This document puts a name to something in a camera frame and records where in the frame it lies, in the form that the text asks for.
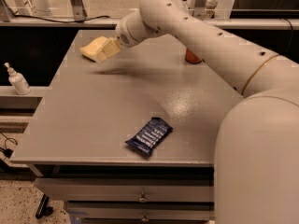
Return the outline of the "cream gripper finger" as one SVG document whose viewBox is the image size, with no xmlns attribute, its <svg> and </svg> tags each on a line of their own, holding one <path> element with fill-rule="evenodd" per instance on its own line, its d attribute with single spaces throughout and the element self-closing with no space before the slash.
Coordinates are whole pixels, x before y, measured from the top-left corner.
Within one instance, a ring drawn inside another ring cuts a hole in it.
<svg viewBox="0 0 299 224">
<path fill-rule="evenodd" d="M 96 50 L 93 55 L 94 60 L 98 63 L 116 55 L 121 51 L 121 45 L 117 38 L 106 38 L 100 36 L 95 39 Z"/>
</svg>

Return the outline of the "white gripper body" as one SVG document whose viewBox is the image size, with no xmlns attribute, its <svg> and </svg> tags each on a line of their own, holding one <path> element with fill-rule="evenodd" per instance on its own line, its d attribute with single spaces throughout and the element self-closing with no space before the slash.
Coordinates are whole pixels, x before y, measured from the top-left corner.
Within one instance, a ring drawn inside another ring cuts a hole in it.
<svg viewBox="0 0 299 224">
<path fill-rule="evenodd" d="M 119 43 L 126 48 L 134 47 L 146 39 L 163 34 L 160 30 L 150 28 L 144 23 L 138 10 L 125 16 L 117 24 L 115 32 Z"/>
</svg>

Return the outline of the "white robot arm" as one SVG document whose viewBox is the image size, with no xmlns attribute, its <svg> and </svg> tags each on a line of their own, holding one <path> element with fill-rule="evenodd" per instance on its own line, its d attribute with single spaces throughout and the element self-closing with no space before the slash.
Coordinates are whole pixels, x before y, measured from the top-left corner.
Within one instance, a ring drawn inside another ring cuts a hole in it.
<svg viewBox="0 0 299 224">
<path fill-rule="evenodd" d="M 299 224 L 298 65 L 191 16 L 178 0 L 141 0 L 99 61 L 170 34 L 243 96 L 215 147 L 216 224 Z"/>
</svg>

